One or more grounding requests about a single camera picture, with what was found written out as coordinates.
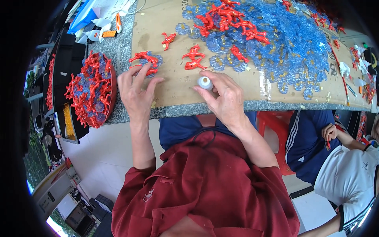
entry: table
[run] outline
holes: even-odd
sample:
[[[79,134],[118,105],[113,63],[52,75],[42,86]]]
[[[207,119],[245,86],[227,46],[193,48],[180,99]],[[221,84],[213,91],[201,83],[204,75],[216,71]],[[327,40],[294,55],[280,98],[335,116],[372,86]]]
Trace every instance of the table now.
[[[136,2],[130,11],[140,8],[142,4],[143,1]],[[105,39],[101,44],[99,42],[93,43],[89,49],[94,50],[94,52],[102,52],[110,57],[117,75],[129,69],[131,64],[128,59],[136,52],[151,50],[154,55],[163,57],[164,63],[159,67],[157,76],[164,77],[166,81],[156,88],[156,108],[152,109],[150,119],[211,113],[202,98],[191,89],[193,85],[196,85],[200,69],[184,70],[183,64],[187,61],[186,59],[181,60],[181,57],[195,44],[199,44],[200,52],[207,55],[201,61],[202,65],[209,66],[209,58],[215,54],[207,49],[203,41],[190,39],[187,35],[177,35],[167,51],[164,51],[160,43],[164,39],[161,33],[174,33],[175,26],[179,22],[188,25],[193,24],[191,20],[182,17],[182,3],[177,0],[147,1],[145,7],[135,16],[126,15],[121,17],[121,21],[123,24],[121,34],[115,38]],[[326,28],[321,28],[321,30],[324,30],[327,35],[335,34],[338,36],[336,32],[333,33]],[[339,50],[334,48],[338,59],[351,65],[349,49],[341,42],[339,44],[341,45]],[[335,60],[331,58],[328,60],[330,64],[336,65]],[[262,78],[262,72],[259,72],[252,62],[249,62],[248,65],[251,70],[242,73],[236,73],[227,67],[223,71],[244,89],[245,111],[300,109],[369,111],[371,108],[358,93],[358,87],[354,86],[349,80],[346,81],[347,84],[354,89],[358,97],[354,97],[348,92],[351,105],[347,106],[345,89],[338,68],[337,74],[329,74],[328,81],[321,82],[323,90],[319,93],[314,92],[313,99],[305,101],[302,92],[295,91],[293,86],[290,86],[287,94],[281,94],[275,83],[269,83],[268,80]],[[353,69],[352,65],[351,75],[362,77],[361,72]],[[105,124],[128,121],[129,116],[118,94],[113,114]]]

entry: red stool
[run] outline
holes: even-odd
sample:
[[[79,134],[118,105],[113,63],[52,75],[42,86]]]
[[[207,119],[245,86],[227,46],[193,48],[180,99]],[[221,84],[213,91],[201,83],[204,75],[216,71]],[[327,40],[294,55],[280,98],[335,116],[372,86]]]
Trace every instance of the red stool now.
[[[288,124],[278,116],[289,121],[293,114],[293,111],[277,112],[277,111],[259,111],[257,113],[258,118],[258,132],[263,137],[265,134],[265,127],[271,128],[279,138],[279,151],[275,154],[279,164],[279,169],[282,175],[294,174],[285,162],[285,145],[288,138]]]

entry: red shirt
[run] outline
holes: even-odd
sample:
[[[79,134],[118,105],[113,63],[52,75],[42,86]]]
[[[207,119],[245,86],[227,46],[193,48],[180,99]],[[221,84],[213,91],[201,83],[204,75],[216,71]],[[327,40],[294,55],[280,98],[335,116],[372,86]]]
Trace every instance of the red shirt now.
[[[177,144],[156,171],[131,168],[112,233],[159,236],[188,216],[211,236],[297,236],[299,219],[277,167],[248,165],[240,140],[211,131]]]

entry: person's right hand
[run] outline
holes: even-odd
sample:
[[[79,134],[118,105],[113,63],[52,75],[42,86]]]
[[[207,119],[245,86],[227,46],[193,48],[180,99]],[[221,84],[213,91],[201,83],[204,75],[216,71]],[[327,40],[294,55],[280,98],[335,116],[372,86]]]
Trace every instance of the person's right hand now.
[[[242,88],[224,73],[205,70],[201,71],[200,75],[208,77],[213,83],[213,91],[218,92],[220,95],[215,99],[208,90],[200,86],[193,87],[203,97],[208,108],[229,129],[235,129],[243,125],[247,116],[243,111]]]
[[[337,137],[337,128],[334,124],[329,124],[322,129],[321,136],[325,139],[325,141],[335,139]]]

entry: embroidered logo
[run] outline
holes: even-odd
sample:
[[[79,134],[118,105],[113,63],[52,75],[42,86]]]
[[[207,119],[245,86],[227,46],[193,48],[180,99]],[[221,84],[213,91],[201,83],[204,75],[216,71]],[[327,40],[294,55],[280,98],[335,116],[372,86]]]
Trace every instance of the embroidered logo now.
[[[145,197],[142,199],[144,202],[147,202],[150,200],[151,196],[153,195],[154,188],[149,191],[149,194],[145,194]]]

